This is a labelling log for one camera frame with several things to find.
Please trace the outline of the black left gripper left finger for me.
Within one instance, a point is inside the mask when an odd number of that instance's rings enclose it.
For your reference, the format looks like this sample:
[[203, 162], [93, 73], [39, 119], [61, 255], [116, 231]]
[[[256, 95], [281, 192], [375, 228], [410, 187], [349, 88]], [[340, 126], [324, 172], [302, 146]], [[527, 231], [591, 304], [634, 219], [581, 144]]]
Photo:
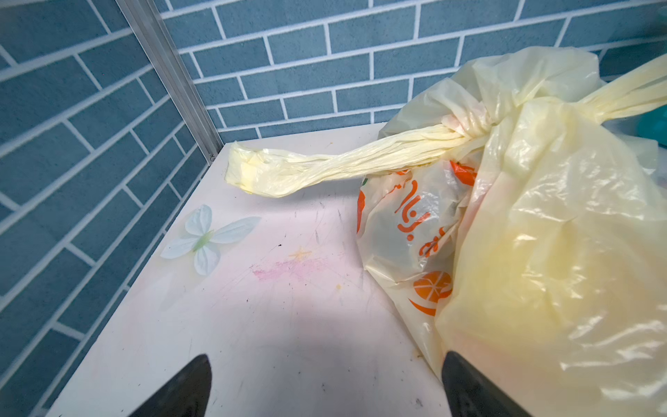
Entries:
[[199, 354], [144, 401], [130, 417], [204, 416], [211, 387], [212, 369], [208, 356]]

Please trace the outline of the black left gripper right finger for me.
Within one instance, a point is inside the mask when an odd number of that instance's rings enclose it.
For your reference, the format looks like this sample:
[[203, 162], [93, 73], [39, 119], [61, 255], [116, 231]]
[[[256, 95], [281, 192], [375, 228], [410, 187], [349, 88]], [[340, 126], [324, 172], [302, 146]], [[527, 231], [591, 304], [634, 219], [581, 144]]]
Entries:
[[441, 370], [452, 416], [531, 417], [462, 355], [449, 351]]

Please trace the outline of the yellow translucent plastic bag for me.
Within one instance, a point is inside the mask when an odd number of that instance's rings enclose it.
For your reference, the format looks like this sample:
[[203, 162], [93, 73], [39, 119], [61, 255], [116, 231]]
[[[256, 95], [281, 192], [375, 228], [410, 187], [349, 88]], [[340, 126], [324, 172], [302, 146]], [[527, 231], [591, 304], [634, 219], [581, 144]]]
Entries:
[[590, 52], [529, 47], [467, 62], [338, 156], [232, 144], [226, 180], [281, 198], [361, 178], [362, 265], [441, 382], [454, 351], [531, 416], [663, 416], [658, 146], [606, 123], [665, 103], [665, 57], [606, 83]]

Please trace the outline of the teal plastic basket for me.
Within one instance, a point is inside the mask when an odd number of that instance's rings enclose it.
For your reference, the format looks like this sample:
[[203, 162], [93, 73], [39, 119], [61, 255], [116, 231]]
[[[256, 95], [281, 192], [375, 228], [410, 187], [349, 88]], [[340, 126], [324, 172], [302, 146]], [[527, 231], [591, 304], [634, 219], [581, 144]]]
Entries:
[[638, 137], [652, 139], [664, 148], [667, 147], [667, 106], [643, 114], [637, 122]]

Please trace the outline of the aluminium corner post left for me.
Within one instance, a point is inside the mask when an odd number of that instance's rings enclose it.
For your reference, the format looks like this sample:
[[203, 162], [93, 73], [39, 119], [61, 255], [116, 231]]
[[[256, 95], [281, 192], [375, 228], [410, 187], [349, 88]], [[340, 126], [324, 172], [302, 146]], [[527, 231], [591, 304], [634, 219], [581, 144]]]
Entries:
[[182, 120], [208, 164], [223, 142], [182, 61], [168, 29], [151, 0], [117, 0], [116, 4], [154, 67]]

